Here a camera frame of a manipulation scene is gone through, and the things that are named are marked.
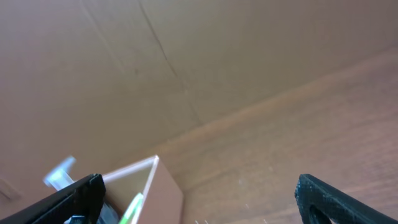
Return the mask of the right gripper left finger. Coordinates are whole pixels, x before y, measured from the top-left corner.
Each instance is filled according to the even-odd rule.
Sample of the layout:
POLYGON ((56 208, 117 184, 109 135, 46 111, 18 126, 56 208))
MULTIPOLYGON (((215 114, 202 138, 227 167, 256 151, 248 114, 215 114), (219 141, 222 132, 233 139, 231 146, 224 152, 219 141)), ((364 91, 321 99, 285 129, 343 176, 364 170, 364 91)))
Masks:
POLYGON ((106 187, 100 174, 90 174, 41 201, 1 220, 1 223, 64 223, 74 215, 82 223, 96 223, 106 187))

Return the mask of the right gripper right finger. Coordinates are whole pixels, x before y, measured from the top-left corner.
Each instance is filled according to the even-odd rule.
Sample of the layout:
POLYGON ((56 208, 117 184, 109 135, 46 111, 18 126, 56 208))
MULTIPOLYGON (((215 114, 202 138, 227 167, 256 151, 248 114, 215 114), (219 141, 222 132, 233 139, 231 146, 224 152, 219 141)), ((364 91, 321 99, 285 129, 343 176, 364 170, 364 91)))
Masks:
POLYGON ((304 224, 395 224, 393 218, 310 174, 299 176, 295 199, 304 224))

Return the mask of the clear foam soap pump bottle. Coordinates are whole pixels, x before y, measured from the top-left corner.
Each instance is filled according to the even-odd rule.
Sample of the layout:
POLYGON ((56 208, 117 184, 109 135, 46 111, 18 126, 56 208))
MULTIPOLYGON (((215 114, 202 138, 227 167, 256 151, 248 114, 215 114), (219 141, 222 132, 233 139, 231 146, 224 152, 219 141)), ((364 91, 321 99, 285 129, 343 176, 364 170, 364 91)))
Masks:
MULTIPOLYGON (((57 167, 51 170, 43 179, 44 184, 52 186, 56 191, 62 190, 65 187, 73 184, 75 181, 69 176, 69 170, 75 163, 73 156, 67 157, 57 167)), ((118 224, 120 220, 116 211, 105 202, 102 206, 97 224, 118 224)))

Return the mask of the green white toothbrush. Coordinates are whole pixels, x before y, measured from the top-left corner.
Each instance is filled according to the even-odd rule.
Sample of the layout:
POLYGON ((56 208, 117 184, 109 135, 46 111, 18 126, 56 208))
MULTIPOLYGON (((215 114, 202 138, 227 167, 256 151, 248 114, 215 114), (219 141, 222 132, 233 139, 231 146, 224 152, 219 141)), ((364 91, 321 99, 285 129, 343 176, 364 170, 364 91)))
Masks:
POLYGON ((129 204, 127 210, 124 212, 119 224, 136 224, 142 210, 143 201, 143 194, 138 193, 129 204))

